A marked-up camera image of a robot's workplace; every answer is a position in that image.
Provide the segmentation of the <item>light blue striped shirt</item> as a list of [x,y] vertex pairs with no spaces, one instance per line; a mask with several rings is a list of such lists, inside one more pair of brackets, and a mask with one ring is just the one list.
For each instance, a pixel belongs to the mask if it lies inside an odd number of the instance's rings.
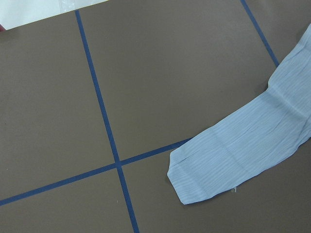
[[245,106],[170,154],[167,176],[183,204],[210,199],[293,155],[311,136],[311,31]]

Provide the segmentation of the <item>white paper sheet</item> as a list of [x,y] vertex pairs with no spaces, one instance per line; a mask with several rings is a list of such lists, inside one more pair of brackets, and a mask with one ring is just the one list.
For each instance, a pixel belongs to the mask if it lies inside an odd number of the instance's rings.
[[102,2],[102,0],[0,0],[0,29],[9,30]]

